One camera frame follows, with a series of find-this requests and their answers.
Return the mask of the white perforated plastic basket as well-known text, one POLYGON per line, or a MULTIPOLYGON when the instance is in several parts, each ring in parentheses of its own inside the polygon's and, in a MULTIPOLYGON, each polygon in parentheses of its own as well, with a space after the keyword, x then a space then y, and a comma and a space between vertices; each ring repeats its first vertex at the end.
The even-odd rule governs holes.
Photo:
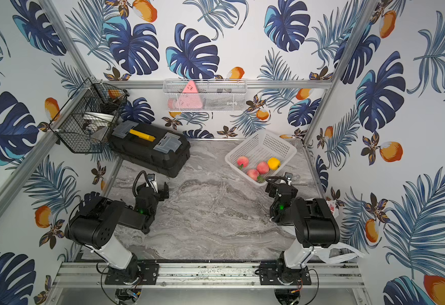
POLYGON ((260 130, 253 133, 241 144, 232 149, 225 156, 225 161, 231 169, 242 176, 243 180, 248 182, 251 186, 259 188, 267 185, 267 182, 265 181, 267 177, 281 173, 284 166, 296 156, 296 153, 296 147, 290 142, 273 133, 260 130), (237 160, 242 156, 249 159, 249 164, 246 167, 239 169, 240 166, 237 164, 237 160), (256 170, 256 167, 260 162, 264 161, 267 163, 271 158, 276 158, 280 162, 277 169, 269 169, 268 173, 261 174, 262 178, 260 178, 260 181, 254 180, 247 175, 249 170, 256 170))

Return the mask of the white plastic bag red print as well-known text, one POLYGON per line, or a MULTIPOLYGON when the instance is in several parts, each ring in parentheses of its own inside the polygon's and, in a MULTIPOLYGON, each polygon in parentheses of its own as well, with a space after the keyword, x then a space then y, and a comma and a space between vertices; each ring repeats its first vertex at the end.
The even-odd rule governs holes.
POLYGON ((312 254, 327 264, 338 264, 363 258, 363 252, 341 242, 341 234, 336 217, 339 216, 339 208, 335 200, 313 198, 315 212, 320 224, 318 225, 319 241, 313 246, 312 254))

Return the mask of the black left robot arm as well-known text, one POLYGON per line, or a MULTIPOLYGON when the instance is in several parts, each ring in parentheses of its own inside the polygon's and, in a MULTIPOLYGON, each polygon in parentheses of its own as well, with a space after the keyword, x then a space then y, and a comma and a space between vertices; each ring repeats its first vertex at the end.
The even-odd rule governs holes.
POLYGON ((167 183, 159 186, 156 175, 141 171, 132 185, 134 206, 100 195, 86 196, 69 217, 65 236, 102 258, 107 267, 101 272, 107 285, 155 285, 159 265, 144 263, 114 236, 118 225, 147 235, 154 223, 158 204, 169 199, 167 183))

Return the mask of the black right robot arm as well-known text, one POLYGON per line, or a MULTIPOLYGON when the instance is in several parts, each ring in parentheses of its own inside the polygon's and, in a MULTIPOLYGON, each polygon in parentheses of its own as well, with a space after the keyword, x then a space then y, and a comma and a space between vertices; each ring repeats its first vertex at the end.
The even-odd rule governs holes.
POLYGON ((294 230, 296 239, 275 262, 261 263, 256 270, 261 285, 311 285, 306 263, 319 250, 337 244, 339 227, 323 198, 305 200, 297 195, 291 175, 266 178, 266 189, 274 201, 269 208, 270 220, 294 230))

